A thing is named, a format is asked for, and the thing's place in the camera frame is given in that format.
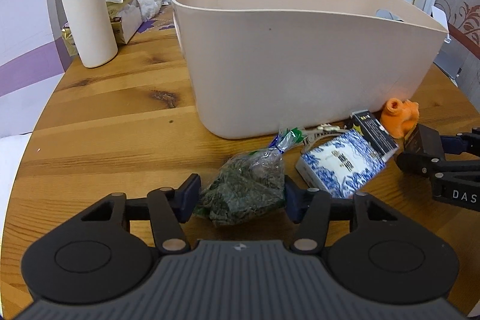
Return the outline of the dark brown wooden cube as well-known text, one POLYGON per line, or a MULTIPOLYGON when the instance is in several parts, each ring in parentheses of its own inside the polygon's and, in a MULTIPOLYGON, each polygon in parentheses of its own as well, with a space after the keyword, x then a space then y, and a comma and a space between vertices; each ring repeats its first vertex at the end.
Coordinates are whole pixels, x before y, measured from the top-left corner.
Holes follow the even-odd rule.
POLYGON ((404 143, 404 152, 445 159, 441 136, 428 126, 417 124, 404 143))

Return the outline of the small black card box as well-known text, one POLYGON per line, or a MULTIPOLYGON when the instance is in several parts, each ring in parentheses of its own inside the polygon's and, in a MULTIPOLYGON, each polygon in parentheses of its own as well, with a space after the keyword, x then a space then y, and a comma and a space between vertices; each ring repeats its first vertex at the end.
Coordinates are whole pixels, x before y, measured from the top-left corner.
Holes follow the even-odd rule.
POLYGON ((356 111, 352 113, 351 119, 354 129, 370 143, 385 163, 395 155, 399 146, 369 110, 356 111))

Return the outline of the blue white porcelain pattern box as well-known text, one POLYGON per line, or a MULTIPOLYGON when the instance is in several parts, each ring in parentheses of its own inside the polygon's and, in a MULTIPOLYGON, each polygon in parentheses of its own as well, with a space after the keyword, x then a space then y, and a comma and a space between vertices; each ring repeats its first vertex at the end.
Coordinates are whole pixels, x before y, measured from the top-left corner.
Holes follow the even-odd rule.
POLYGON ((386 163, 357 131, 350 130, 302 154, 295 168, 310 188, 352 198, 386 163))

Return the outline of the green dried herb bag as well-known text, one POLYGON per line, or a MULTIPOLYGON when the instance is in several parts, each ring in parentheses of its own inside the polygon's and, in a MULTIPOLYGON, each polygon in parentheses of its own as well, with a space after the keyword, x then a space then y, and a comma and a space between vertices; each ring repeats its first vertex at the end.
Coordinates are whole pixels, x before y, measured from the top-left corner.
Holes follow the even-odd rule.
POLYGON ((216 226, 233 226, 263 216, 284 205, 283 155, 304 142, 303 130, 279 132, 262 149, 231 157, 216 178, 199 193, 194 215, 216 226))

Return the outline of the grey laptop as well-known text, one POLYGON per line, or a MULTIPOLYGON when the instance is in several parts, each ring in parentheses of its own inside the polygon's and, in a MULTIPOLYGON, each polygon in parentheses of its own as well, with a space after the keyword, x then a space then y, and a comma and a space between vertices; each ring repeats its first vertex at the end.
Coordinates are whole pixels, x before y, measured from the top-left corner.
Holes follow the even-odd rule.
POLYGON ((467 49, 457 40, 443 43, 434 63, 450 79, 456 80, 467 56, 467 49))

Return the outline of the white phone stand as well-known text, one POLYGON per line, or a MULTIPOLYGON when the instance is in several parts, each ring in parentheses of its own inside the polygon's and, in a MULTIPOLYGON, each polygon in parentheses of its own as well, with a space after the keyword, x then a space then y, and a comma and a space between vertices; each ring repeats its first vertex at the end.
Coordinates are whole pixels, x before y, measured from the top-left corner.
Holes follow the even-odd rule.
POLYGON ((431 15, 435 21, 440 23, 447 31, 446 38, 444 39, 444 42, 446 44, 450 44, 452 42, 451 37, 450 37, 450 32, 449 32, 449 27, 448 27, 448 19, 443 10, 440 8, 433 6, 431 7, 431 15))

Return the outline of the white pillow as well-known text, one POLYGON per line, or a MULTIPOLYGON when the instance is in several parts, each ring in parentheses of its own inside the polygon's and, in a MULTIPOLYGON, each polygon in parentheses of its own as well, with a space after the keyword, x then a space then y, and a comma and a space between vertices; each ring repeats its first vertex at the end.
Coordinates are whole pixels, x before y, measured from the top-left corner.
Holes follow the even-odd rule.
POLYGON ((3 232, 11 190, 31 133, 1 138, 0 140, 0 213, 3 232))

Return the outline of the beige plastic storage bin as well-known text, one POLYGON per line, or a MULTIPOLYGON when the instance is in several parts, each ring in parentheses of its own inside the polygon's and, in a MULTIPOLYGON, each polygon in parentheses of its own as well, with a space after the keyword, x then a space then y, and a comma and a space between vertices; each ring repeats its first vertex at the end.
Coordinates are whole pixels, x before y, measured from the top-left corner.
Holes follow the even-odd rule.
POLYGON ((448 30, 404 0, 171 0, 199 119, 241 139, 415 93, 448 30))

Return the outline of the purple white headboard panel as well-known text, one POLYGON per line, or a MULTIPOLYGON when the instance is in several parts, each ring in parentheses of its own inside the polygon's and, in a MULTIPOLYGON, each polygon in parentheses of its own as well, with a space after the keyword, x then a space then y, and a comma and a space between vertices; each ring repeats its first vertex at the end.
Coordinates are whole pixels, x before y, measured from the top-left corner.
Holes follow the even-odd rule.
POLYGON ((71 64, 57 0, 1 0, 1 136, 33 131, 71 64))

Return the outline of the gold wrapped box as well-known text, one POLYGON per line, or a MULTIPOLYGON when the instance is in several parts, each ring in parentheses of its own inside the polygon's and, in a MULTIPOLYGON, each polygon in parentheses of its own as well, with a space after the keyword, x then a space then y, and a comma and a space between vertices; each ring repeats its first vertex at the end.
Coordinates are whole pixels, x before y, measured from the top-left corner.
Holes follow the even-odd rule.
POLYGON ((62 37, 64 40, 64 45, 66 46, 66 49, 71 57, 75 57, 78 55, 77 47, 75 45, 72 31, 69 27, 68 22, 66 22, 61 29, 62 32, 62 37))

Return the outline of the white thermos bottle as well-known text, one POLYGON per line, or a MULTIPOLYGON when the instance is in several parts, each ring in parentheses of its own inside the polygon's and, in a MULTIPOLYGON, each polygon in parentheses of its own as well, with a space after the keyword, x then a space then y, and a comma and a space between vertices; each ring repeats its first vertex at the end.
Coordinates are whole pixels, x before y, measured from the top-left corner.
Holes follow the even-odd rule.
POLYGON ((110 62, 118 47, 105 0, 62 0, 80 60, 87 68, 110 62))

